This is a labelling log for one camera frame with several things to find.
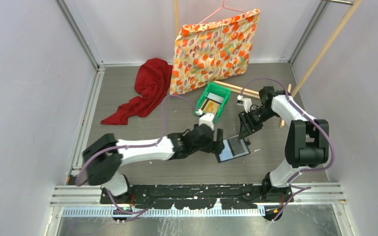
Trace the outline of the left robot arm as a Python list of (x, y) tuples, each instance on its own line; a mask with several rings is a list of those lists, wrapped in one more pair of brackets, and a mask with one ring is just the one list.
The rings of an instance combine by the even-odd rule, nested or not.
[(142, 161), (185, 159), (198, 151), (219, 155), (223, 149), (223, 130), (214, 131), (206, 124), (152, 140), (117, 140), (108, 133), (83, 151), (85, 163), (75, 185), (100, 185), (124, 204), (130, 200), (131, 190), (127, 178), (118, 172), (119, 167)]

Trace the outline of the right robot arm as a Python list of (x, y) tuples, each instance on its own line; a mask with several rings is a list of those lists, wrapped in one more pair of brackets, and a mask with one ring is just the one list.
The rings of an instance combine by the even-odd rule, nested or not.
[(291, 182), (301, 171), (310, 170), (328, 161), (329, 124), (324, 119), (308, 115), (286, 90), (264, 87), (259, 91), (261, 106), (243, 95), (237, 103), (244, 107), (238, 114), (239, 138), (244, 139), (262, 129), (264, 122), (280, 117), (289, 127), (284, 148), (284, 160), (262, 180), (261, 195), (268, 202), (275, 201), (281, 193), (287, 193)]

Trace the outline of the black card holder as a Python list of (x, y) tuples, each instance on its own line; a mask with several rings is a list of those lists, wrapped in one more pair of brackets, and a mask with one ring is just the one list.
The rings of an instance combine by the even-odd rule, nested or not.
[(221, 154), (216, 154), (218, 163), (230, 161), (236, 158), (247, 156), (251, 153), (249, 146), (250, 141), (239, 138), (238, 135), (223, 140), (224, 148)]

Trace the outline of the green plastic bin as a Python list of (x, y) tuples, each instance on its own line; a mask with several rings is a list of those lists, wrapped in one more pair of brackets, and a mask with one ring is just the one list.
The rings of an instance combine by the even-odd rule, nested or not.
[(230, 94), (231, 90), (215, 83), (209, 83), (196, 104), (195, 114), (198, 116), (213, 114), (214, 122), (217, 122)]

